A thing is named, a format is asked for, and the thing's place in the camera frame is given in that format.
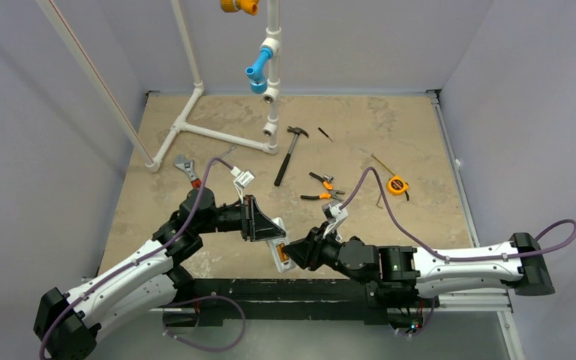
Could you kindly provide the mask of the orange AA battery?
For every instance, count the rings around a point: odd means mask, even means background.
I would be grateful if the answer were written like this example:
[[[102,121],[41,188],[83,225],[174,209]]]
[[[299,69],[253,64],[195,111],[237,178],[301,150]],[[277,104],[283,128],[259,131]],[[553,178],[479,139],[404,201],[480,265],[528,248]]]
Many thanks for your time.
[[[285,244],[279,244],[276,246],[276,248],[277,248],[277,253],[280,257],[281,262],[287,263],[290,260],[290,258],[284,253],[284,246],[285,246]]]

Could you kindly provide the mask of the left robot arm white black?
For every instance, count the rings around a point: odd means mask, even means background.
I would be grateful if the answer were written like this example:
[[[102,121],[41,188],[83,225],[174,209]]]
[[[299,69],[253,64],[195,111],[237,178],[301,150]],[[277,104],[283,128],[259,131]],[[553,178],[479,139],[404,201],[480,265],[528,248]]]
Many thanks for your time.
[[[66,292],[53,288],[41,297],[33,326],[40,357],[85,359],[106,335],[143,311],[189,304],[198,292],[182,262],[203,246],[203,234],[225,232],[250,242],[287,235],[282,219],[266,216],[252,195],[217,205],[211,190],[191,190],[128,258],[87,283]]]

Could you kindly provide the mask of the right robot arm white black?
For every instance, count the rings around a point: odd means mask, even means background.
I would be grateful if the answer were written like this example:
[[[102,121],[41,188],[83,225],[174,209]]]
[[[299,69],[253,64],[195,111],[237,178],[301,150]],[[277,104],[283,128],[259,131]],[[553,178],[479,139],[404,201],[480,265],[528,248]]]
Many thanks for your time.
[[[336,233],[310,230],[305,238],[283,248],[301,269],[321,266],[366,284],[377,295],[391,294],[400,305],[418,297],[484,288],[510,288],[518,296],[555,292],[541,248],[526,232],[488,247],[426,250],[412,246],[376,246],[359,237],[340,242]]]

